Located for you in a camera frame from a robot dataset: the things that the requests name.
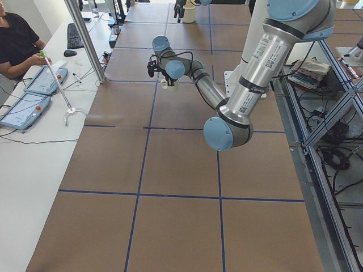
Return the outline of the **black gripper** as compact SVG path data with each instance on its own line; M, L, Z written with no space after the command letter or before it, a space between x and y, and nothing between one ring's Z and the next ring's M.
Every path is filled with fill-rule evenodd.
M176 82L175 79L171 78L166 70L162 70L162 75L165 77L165 80L167 81L168 86L174 86L174 83Z

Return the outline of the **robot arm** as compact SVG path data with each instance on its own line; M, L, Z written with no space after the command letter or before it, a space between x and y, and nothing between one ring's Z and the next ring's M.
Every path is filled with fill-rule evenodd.
M221 4L223 1L212 0L177 0L174 4L174 19L178 23L193 23L196 20L196 8L199 6L207 6L209 4Z
M214 150L229 150L251 139L250 114L294 45L331 36L335 14L336 1L256 1L252 21L260 25L250 26L249 31L262 33L230 97L222 93L201 62L177 56L166 36L157 36L152 42L155 66L172 82L183 76L193 80L216 111L204 124L205 141Z

